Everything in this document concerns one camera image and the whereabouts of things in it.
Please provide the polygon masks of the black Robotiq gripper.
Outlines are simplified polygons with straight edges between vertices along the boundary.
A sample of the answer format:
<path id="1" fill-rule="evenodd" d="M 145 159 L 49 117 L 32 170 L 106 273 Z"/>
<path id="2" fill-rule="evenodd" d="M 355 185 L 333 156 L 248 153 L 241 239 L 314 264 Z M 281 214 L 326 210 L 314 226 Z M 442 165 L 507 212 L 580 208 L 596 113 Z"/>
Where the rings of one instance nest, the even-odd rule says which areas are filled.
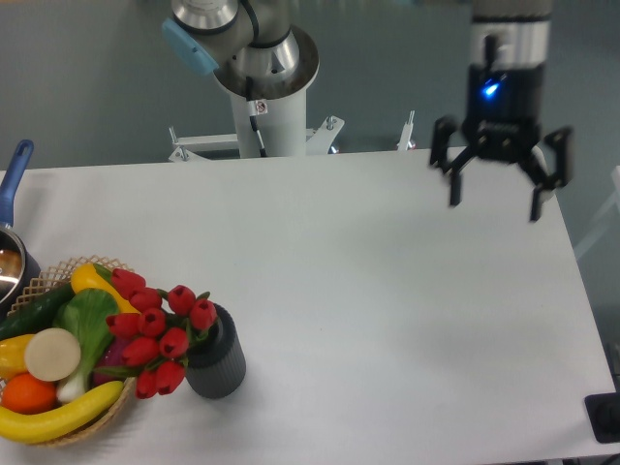
<path id="1" fill-rule="evenodd" d="M 451 115 L 434 123 L 429 166 L 449 177 L 449 205 L 461 203 L 462 169 L 476 156 L 483 160 L 517 163 L 533 184 L 531 223 L 543 213 L 543 204 L 574 177 L 574 128 L 564 126 L 542 138 L 553 154 L 552 171 L 538 156 L 544 65 L 496 70 L 471 65 L 468 70 L 466 115 L 458 125 Z M 448 157 L 450 138 L 461 131 L 467 145 Z"/>

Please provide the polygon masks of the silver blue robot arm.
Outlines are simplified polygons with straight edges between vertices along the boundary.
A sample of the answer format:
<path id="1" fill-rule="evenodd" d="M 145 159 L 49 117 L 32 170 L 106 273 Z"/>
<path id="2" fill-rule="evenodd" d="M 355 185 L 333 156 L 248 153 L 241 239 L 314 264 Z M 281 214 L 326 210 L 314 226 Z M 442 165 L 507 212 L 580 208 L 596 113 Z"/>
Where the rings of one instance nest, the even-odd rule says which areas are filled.
<path id="1" fill-rule="evenodd" d="M 306 91 L 319 69 L 317 48 L 290 20 L 285 1 L 174 1 L 162 33 L 193 72 L 214 76 L 229 93 L 244 158 L 326 152 L 326 131 L 306 130 Z M 552 5 L 476 1 L 466 114 L 434 125 L 429 164 L 461 201 L 462 170 L 473 159 L 516 164 L 534 190 L 530 218 L 573 176 L 571 127 L 543 135 L 541 98 Z"/>

